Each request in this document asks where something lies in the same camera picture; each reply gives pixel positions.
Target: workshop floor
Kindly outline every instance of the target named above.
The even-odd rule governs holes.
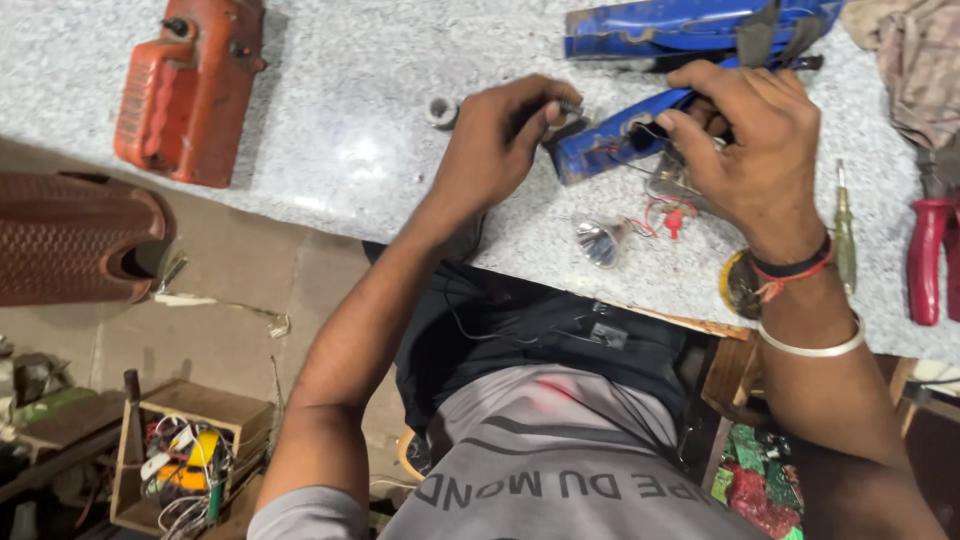
[[[58,170],[96,169],[0,140],[0,171]],[[116,176],[161,195],[176,216],[177,238],[167,253],[183,252],[190,264],[170,290],[289,313],[291,333],[271,339],[266,321],[245,310],[147,300],[4,307],[0,334],[19,353],[69,362],[75,383],[96,390],[122,389],[123,372],[136,368],[145,391],[181,378],[273,402],[278,385],[286,399],[314,333],[369,266],[360,242]],[[276,358],[278,380],[269,355]],[[371,474],[410,479],[395,465],[403,406],[393,373],[374,394],[363,427]],[[373,492],[382,495],[390,487],[377,484]]]

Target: red thread bracelet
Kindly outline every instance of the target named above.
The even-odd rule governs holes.
[[[770,276],[769,274],[763,272],[763,270],[760,270],[756,266],[756,263],[751,260],[750,264],[751,266],[754,267],[754,272],[756,272],[758,276],[762,277],[765,281],[767,281],[766,283],[763,284],[761,288],[756,290],[757,296],[760,297],[760,303],[766,304],[770,302],[771,300],[773,300],[775,296],[777,296],[783,291],[783,287],[787,284],[787,282],[798,282],[799,280],[805,280],[806,278],[809,278],[810,276],[813,276],[814,274],[823,270],[824,267],[827,266],[827,264],[832,260],[833,260],[833,242],[830,242],[830,251],[829,253],[827,253],[827,256],[824,257],[823,260],[814,264],[809,269],[804,270],[800,274],[795,274],[793,276],[788,276],[786,278],[774,278],[773,276]]]

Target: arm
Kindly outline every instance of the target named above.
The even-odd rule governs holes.
[[[257,509],[320,485],[366,507],[367,446],[360,421],[443,247],[461,226],[503,201],[526,177],[558,100],[572,86],[531,76],[464,101],[430,193],[377,263],[317,333],[290,395]],[[531,110],[518,132],[516,116]]]
[[[808,259],[826,231],[813,197],[820,112],[796,75],[697,61],[667,81],[707,97],[691,114],[669,110],[658,117],[697,187],[744,234],[757,258],[773,264]],[[735,143],[718,153],[710,136],[727,129]],[[856,332],[832,267],[789,282],[764,306],[762,323],[778,341],[807,349],[839,345]],[[946,538],[913,480],[866,344],[842,356],[809,358],[763,342],[760,354],[771,411],[802,439],[795,455],[810,534]]]

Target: red plier handle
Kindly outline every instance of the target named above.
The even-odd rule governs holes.
[[[947,250],[948,315],[960,320],[960,231],[957,201],[924,199],[913,204],[917,225],[907,253],[906,276],[910,294],[910,318],[932,327],[940,318],[940,245]]]

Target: hand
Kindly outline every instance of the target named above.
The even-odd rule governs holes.
[[[657,117],[697,189],[761,260],[810,258],[826,233],[813,198],[820,110],[797,76],[694,61],[666,80],[705,96],[690,114],[667,110]],[[708,132],[720,135],[728,127],[735,142],[717,152]]]
[[[470,95],[424,204],[457,221],[509,197],[530,172],[547,128],[564,123],[560,100],[579,105],[583,97],[542,75]]]

